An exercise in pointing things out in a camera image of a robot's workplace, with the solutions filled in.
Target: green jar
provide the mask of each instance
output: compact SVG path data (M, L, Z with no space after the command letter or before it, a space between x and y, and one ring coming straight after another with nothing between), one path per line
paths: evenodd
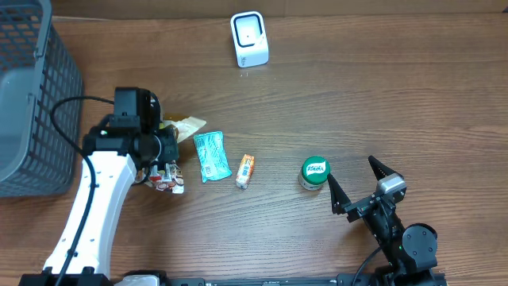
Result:
M305 160L298 174L298 182L309 191L317 191L325 184L330 174L330 164L320 156L312 156Z

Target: blue packet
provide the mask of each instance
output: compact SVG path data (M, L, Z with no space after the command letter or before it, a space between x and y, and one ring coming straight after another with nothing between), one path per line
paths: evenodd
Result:
M228 159L225 157L224 135L221 131L194 135L194 144L201 163L203 183L231 176Z

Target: plastic basket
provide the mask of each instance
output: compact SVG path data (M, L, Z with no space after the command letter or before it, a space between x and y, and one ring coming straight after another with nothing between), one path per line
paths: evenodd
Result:
M53 105L83 94L74 60L51 24L49 0L0 0L0 197L66 192L75 151L49 119ZM81 101L56 120L79 135Z

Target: basket handle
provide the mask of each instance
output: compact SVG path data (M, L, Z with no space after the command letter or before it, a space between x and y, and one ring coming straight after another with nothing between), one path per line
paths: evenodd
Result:
M51 28L51 17L53 9L49 0L39 0L42 6L42 20L40 21L39 37L37 38L37 46L33 51L33 57L39 59L46 53L46 43L48 42L49 30Z

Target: wooden tabletop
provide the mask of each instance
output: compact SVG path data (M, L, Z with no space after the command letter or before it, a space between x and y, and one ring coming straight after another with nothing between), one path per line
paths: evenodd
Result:
M221 130L236 173L256 156L247 191L201 181L180 145L185 193L133 187L114 239L113 277L163 269L206 279L336 276L376 247L361 222L333 215L328 187L298 169L326 157L351 199L375 190L374 155L406 177L397 213L439 234L450 285L506 285L508 17L504 14L289 17L265 22L270 62L236 66L229 19L57 23L87 95L154 91L166 111ZM110 111L86 102L82 131ZM74 200L0 200L0 284L39 272ZM386 264L379 255L367 271Z

